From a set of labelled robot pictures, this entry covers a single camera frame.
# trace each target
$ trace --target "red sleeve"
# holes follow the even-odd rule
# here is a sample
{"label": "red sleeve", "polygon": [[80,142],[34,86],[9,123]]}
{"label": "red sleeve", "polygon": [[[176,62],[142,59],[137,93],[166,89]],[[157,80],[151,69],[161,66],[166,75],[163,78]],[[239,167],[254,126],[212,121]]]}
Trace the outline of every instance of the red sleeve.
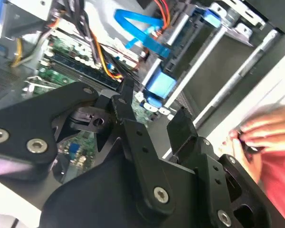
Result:
{"label": "red sleeve", "polygon": [[285,152],[262,154],[261,180],[268,198],[285,218]]}

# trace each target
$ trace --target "black plastic bracket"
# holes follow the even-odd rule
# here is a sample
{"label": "black plastic bracket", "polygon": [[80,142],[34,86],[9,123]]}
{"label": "black plastic bracket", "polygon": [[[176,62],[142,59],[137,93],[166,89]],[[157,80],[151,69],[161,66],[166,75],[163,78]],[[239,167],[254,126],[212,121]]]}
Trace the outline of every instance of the black plastic bracket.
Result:
{"label": "black plastic bracket", "polygon": [[209,141],[199,137],[192,123],[192,116],[183,107],[167,126],[172,148],[172,161],[194,170],[198,178],[197,199],[200,224],[205,227],[226,227],[219,220],[218,212],[232,214],[223,166],[217,161]]}
{"label": "black plastic bracket", "polygon": [[102,133],[111,122],[111,115],[104,109],[81,107],[70,115],[70,127],[85,132]]}
{"label": "black plastic bracket", "polygon": [[[145,219],[161,222],[175,210],[175,199],[161,162],[142,123],[125,119],[123,129],[123,151],[126,159],[134,165],[139,183],[138,192],[141,193],[141,196],[136,195],[138,210]],[[167,202],[160,202],[155,197],[157,187],[167,192]]]}
{"label": "black plastic bracket", "polygon": [[[78,82],[1,109],[0,129],[8,133],[8,138],[0,143],[0,176],[22,180],[45,177],[57,155],[53,130],[60,131],[65,113],[93,105],[97,98],[93,88]],[[30,152],[27,143],[32,139],[45,141],[46,150]]]}

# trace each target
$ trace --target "black wire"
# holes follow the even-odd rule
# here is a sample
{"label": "black wire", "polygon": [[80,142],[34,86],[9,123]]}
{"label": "black wire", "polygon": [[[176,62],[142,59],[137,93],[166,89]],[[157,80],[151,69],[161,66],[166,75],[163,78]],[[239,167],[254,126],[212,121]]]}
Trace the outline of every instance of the black wire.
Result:
{"label": "black wire", "polygon": [[84,26],[81,24],[81,16],[84,14],[84,8],[85,8],[85,2],[82,0],[74,0],[74,14],[73,14],[73,19],[74,19],[74,24],[79,31],[79,33],[83,36],[86,37],[87,33],[85,32]]}
{"label": "black wire", "polygon": [[91,34],[91,30],[89,28],[89,25],[86,21],[84,21],[84,27],[86,29],[86,32],[88,34],[88,38],[89,40],[87,40],[87,42],[89,43],[90,47],[91,47],[91,51],[92,51],[92,56],[93,56],[93,62],[95,63],[95,61],[99,62],[98,56],[97,56],[97,52],[95,49],[95,45],[93,44],[93,39],[92,39],[92,34]]}
{"label": "black wire", "polygon": [[65,8],[66,8],[66,12],[70,15],[70,18],[73,20],[73,12],[72,12],[72,10],[71,10],[71,8],[70,8],[70,3],[69,3],[69,1],[68,0],[63,0],[63,3],[64,3],[64,5],[65,5]]}

